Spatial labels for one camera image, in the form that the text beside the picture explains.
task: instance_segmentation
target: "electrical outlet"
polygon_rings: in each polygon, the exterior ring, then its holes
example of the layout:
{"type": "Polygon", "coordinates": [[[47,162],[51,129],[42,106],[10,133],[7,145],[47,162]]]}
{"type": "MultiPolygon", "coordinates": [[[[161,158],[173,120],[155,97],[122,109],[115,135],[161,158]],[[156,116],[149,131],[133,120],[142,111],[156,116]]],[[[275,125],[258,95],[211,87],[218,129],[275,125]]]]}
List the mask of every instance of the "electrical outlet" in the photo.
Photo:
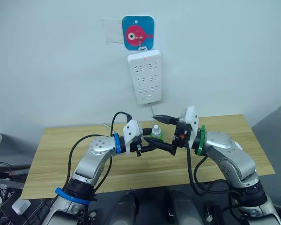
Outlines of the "electrical outlet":
{"type": "Polygon", "coordinates": [[[162,99],[162,68],[159,50],[128,55],[136,101],[147,104],[162,99]]]}

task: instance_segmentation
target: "cartoon fish sticker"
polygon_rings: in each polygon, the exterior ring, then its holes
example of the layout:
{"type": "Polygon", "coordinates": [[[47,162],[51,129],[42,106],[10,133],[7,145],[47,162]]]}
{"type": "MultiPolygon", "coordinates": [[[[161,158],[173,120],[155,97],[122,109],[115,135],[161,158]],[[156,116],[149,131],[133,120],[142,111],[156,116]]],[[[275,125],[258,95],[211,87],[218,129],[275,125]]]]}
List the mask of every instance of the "cartoon fish sticker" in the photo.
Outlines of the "cartoon fish sticker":
{"type": "Polygon", "coordinates": [[[146,41],[147,38],[153,38],[153,35],[148,35],[143,28],[137,25],[133,25],[126,30],[125,37],[130,45],[139,46],[139,38],[140,43],[142,44],[146,41]]]}

